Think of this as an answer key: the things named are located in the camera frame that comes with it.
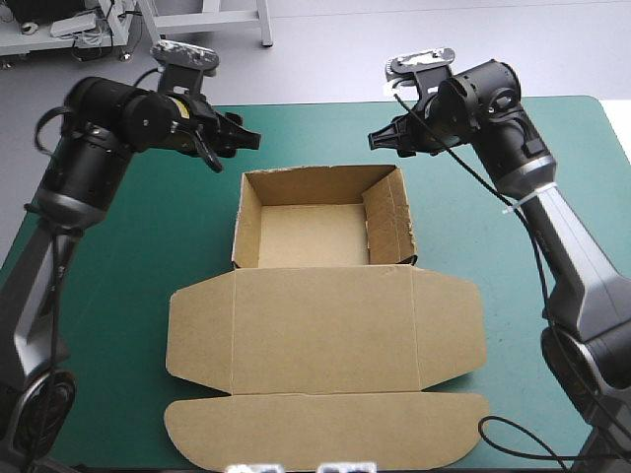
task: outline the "green mat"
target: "green mat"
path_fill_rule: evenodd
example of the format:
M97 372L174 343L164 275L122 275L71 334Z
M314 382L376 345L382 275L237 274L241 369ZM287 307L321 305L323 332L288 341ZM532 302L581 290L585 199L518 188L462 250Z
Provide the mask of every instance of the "green mat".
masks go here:
M618 269L631 274L631 168L601 106L583 97L528 99L525 105L559 162L560 189ZM588 428L541 358L538 280L515 217L502 215L502 205L445 154L401 160L395 151L370 152L368 132L401 113L394 103L222 110L242 114L246 127L262 133L260 151L239 152L219 175L177 153L136 157L106 221L79 246L63 294L61 325L79 394L54 450L57 458L91 466L189 466L167 436L163 413L174 400L213 391L165 370L169 297L231 270L241 173L366 163L403 169L420 246L417 266L470 279L482 292L488 363L435 390L484 393L493 413L535 430L558 452L579 450ZM470 148L459 151L481 171ZM33 225L28 217L5 277ZM513 448L537 451L515 432L500 427L490 432ZM481 444L456 466L546 464Z

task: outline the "cable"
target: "cable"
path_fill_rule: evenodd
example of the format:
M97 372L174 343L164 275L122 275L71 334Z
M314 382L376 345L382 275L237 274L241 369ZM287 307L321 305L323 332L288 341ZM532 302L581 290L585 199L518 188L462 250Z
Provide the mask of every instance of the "cable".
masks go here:
M152 74L156 74L156 73L159 73L159 72L160 72L160 69L158 69L157 67L154 68L154 69L149 69L147 72L142 74L138 79L136 79L136 82L134 82L132 87L138 87L140 85L140 83L142 81L144 81L146 78L148 78Z
M37 125L35 126L35 137L34 137L35 148L44 155L52 156L52 152L48 150L45 146L43 146L43 144L41 143L41 140L39 139L39 134L41 133L42 128L46 126L46 124L56 116L59 116L59 115L72 116L74 114L75 114L75 110L73 108L63 105L63 106L56 106L55 108L50 109L44 115L42 115L41 118L37 121Z
M506 453L506 454L509 454L511 456L516 456L517 458L525 458L527 460L545 460L545 461L555 460L557 462L559 462L559 461L570 461L570 460L606 460L606 459L622 459L624 461L628 460L626 457L624 457L620 453L618 453L618 454L602 453L602 454L591 454L591 455L558 455L558 454L554 453L554 451L551 451L549 455L537 455L537 454L534 454L534 453L525 453L523 451L512 450L510 448L506 448L505 446L502 446L502 445L496 443L495 441L491 440L486 435L486 433L484 432L484 426L486 424L488 424L489 422L492 422L492 421L500 422L502 424L507 424L507 425L517 429L518 431L526 434L531 439L536 441L539 445L541 445L548 452L551 451L551 448L546 443L544 443L540 438L538 438L535 434L530 432L525 427L520 426L516 422L513 422L513 421L511 421L509 419L505 419L505 418L500 417L500 416L487 416L487 417L482 418L482 420L478 423L478 432L480 433L480 436L482 437L482 439L486 443L488 443L490 446L495 448L496 450L499 450L499 451L501 451L503 453Z
M50 229L51 235L51 252L52 252L52 285L50 287L50 293L52 294L52 320L51 320L51 330L50 330L50 368L48 369L48 379L46 380L46 397L43 401L43 406L41 410L41 420L39 421L39 429L37 430L37 435L33 441L31 449L29 451L29 455L27 456L27 461L23 468L23 471L29 471L29 468L33 464L34 460L37 456L37 450L39 449L39 444L41 443L41 439L44 436L44 432L46 430L46 421L48 419L48 414L50 410L50 404L52 402L52 395L55 387L55 373L57 371L57 342L59 340L59 271L60 271L60 263L59 263L59 241L57 239L57 232L55 229Z
M454 160L461 165L471 176L473 176L473 178L475 178L475 180L477 180L486 190L488 190L491 194L493 194L495 197L497 197L500 201L502 201L505 205L510 206L511 202L504 197L502 194L500 194L496 189L494 189L488 182L486 182L473 168L471 168L467 163L465 163L453 150L452 148L447 145L447 143L445 143L444 140L442 140L436 133L434 133L434 131L431 129L431 127L425 123L425 120L423 120L421 117L418 116L418 114L412 109L410 108L407 103L405 103L401 97L398 94L394 94L394 97L396 98L396 100L399 102L399 104L405 108L405 110L407 110L407 112L410 114L410 116L412 116L416 121L418 121L423 128L425 128L425 130L432 136L432 138L434 138L436 140L437 143L439 143L444 150L449 153L450 156L452 156L452 158L454 158ZM556 329L556 325L554 324L554 322L551 320L550 316L549 316L549 306L548 306L548 289L547 289L547 282L546 282L546 278L545 278L545 271L543 270L543 263L541 261L541 255L540 255L540 250L539 250L539 245L538 242L536 240L536 237L534 235L534 232L532 230L532 228L530 227L526 217L524 216L524 214L519 210L516 209L515 211L515 215L520 219L520 222L522 222L522 224L524 225L528 236L530 238L530 243L532 244L532 249L534 252L534 259L536 262L536 267L537 267L537 272L538 272L538 276L539 276L539 282L541 285L541 293L543 296L543 307L544 307L544 315L546 320L548 321L548 327L550 328L553 336L555 337L555 341L557 343L557 345L560 348L560 351L563 355L563 357L565 358L566 363L568 364L568 366L571 368L574 376L576 377L576 379L581 383L581 385L583 386L583 388L586 390L586 392L590 395L590 397L592 398L593 402L598 406L598 408L600 409L600 411L605 414L605 416L609 419L609 421L611 421L611 423L616 426L616 428L618 428L618 430L625 435L629 440L631 440L631 432L629 432L628 429L626 429L616 418L613 414L611 414L611 412L609 412L609 410L602 404L602 402L600 401L600 399L597 398L596 394L592 392L592 390L590 389L590 387L588 386L587 382L583 379L582 375L579 373L579 371L577 370L577 368L574 366L574 364L572 363L572 361L570 360L570 356L568 355L567 351L565 350L565 348L563 347L563 345L561 344L561 340L558 334L558 331ZM609 439L605 436L601 436L604 441L607 443L607 445L613 449L614 451L616 451L616 448L612 445L612 443L609 441ZM494 448L496 447L496 443L489 443L491 446L493 446ZM554 456L550 456L550 457L546 457L545 459L555 459L556 458L566 458L566 459L580 459L580 460L586 460L586 459L602 459L602 456L598 456L598 455L587 455L587 456L583 456L583 457L559 457L558 455L554 455ZM615 455L607 455L605 458L619 458L622 459L624 461L626 461L627 463L631 464L631 461L629 461L629 459L625 456L623 456L619 451L616 451Z
M113 53L114 35L113 35L113 31L111 30L111 27L109 26L109 17L111 16L111 12L114 9L115 0L109 0L109 1L110 1L109 9L107 10L107 13L105 14L105 18L97 20L97 28L99 30L98 32L81 32L80 34L73 35L74 41L70 49L70 54L77 61L90 62L90 61L95 61L98 59L105 59L106 57L110 56ZM109 34L109 48L107 49L106 52L104 52L104 49L101 47L101 44L103 43L103 38L105 36L105 32ZM90 48L97 47L99 49L97 54L94 55L93 57L83 56L83 55L78 54L77 51L80 50L81 48L77 46L77 40L81 40L85 45L87 45Z
M138 39L136 39L136 42L134 42L134 45L131 47L131 50L127 51L129 54L134 53L134 51L138 47L138 44L140 44L140 41L142 40L142 33L145 31L145 29L143 28L144 22L140 22L139 25L140 25L140 33L138 34Z
M520 451L516 451L516 450L511 450L509 448L505 448L503 446L501 446L498 443L495 443L493 440L491 440L490 438L488 438L486 436L486 434L484 433L484 424L490 422L490 421L497 421L497 422L501 422L503 424L507 424L515 429L517 429L518 431L522 432L523 434L526 434L527 436L529 436L531 439L533 439L534 441L536 441L545 451L547 451L549 453L549 455L533 455L530 453L523 453ZM477 431L480 433L480 436L484 439L484 441L486 441L489 445L491 445L493 448L503 452L503 453L507 453L513 456L518 456L520 458L528 458L528 459L532 459L532 460L538 460L538 459L549 459L549 458L554 458L554 460L559 464L559 466L561 467L561 469L563 471L570 471L568 470L568 467L565 465L565 463L563 462L563 458L560 457L559 455L557 455L554 450L552 448L550 448L550 446L545 443L542 439L540 439L539 437L537 437L535 434L533 434L531 431L529 431L528 429L526 429L525 427L520 426L519 424L516 424L513 421L510 421L508 419L505 419L503 417L499 417L499 416L487 416L485 418L483 418L479 424L477 425Z

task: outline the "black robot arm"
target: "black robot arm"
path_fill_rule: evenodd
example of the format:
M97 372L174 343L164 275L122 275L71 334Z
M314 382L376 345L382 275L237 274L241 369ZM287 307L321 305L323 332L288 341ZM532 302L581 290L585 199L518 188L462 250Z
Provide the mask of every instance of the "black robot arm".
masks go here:
M68 356L57 334L59 293L77 243L105 218L133 154L173 149L219 172L219 157L258 149L258 134L201 94L203 77L219 64L214 51L161 41L152 54L163 68L156 92L84 79L37 126L38 133L52 116L64 115L61 139L27 206L39 214L37 227L0 289L2 473L37 465L72 406L73 376L57 368Z
M408 157L470 144L497 191L518 201L556 282L544 312L544 359L594 427L581 452L594 459L573 471L631 472L616 457L631 451L631 281L559 192L556 161L522 107L515 72L492 60L452 75L454 57L444 48L388 62L390 82L415 85L419 102L371 133L370 146Z

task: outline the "gray floor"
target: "gray floor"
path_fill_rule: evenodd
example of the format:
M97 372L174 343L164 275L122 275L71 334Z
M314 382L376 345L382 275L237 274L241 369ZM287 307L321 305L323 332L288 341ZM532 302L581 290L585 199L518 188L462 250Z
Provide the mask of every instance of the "gray floor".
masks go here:
M227 7L247 3L233 0ZM197 6L166 0L158 5L161 13ZM455 70L491 57L511 63L528 96L631 99L631 1L269 0L269 5L272 48L260 47L255 30L186 38L222 57L219 75L205 85L213 103L382 101L386 59L441 45L456 50ZM139 27L136 22L135 34ZM46 166L33 146L37 119L61 104L82 77L132 81L153 67L148 47L145 35L129 63L111 58L80 64L63 51L32 54L0 71L0 262L23 218L21 206ZM43 136L53 146L55 127Z

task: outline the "cardboard box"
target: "cardboard box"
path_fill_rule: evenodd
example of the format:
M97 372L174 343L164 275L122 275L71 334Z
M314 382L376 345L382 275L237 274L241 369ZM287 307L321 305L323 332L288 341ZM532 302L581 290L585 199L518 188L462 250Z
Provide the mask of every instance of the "cardboard box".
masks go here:
M475 286L415 260L393 166L244 175L238 269L171 302L167 369L233 394L177 401L179 451L203 468L452 463L488 413L477 394L420 392L485 361Z

